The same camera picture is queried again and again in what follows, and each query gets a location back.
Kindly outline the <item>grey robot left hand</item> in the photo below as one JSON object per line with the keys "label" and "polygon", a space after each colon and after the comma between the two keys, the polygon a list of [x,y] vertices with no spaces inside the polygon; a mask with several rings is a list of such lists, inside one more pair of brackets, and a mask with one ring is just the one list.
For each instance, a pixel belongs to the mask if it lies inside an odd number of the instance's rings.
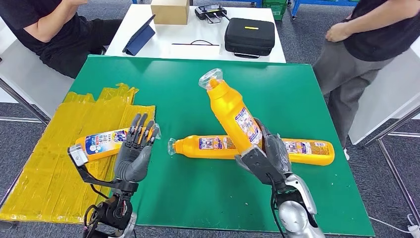
{"label": "grey robot left hand", "polygon": [[160,133],[147,113],[136,114],[117,154],[115,178],[127,182],[140,182],[148,172],[152,146]]}

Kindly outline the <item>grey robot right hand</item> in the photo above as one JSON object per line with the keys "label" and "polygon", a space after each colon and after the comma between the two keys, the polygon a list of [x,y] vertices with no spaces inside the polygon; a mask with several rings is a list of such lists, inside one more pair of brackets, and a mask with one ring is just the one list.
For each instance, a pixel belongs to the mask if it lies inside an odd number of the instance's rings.
{"label": "grey robot right hand", "polygon": [[268,128],[258,119],[254,118],[262,130],[262,150],[267,159],[280,173],[290,173],[291,162],[286,146],[278,134],[271,133]]}

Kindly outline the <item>person's left hand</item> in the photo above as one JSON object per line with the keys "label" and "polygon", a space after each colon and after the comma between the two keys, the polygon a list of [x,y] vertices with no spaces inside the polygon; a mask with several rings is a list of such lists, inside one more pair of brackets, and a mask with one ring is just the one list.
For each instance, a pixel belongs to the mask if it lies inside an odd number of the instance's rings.
{"label": "person's left hand", "polygon": [[350,22],[341,22],[331,26],[325,35],[325,39],[329,42],[340,42],[352,35]]}

